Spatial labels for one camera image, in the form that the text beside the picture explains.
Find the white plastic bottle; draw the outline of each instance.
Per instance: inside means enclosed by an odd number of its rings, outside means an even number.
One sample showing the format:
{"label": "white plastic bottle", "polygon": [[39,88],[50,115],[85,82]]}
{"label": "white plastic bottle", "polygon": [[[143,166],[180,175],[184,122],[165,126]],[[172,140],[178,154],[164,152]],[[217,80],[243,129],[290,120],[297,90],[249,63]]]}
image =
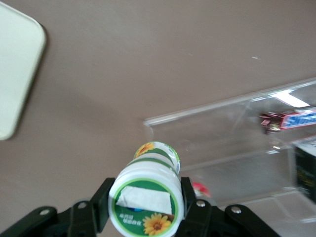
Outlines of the white plastic bottle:
{"label": "white plastic bottle", "polygon": [[109,193],[109,215],[126,237],[170,237],[184,216],[180,160],[173,148],[149,142],[136,152]]}

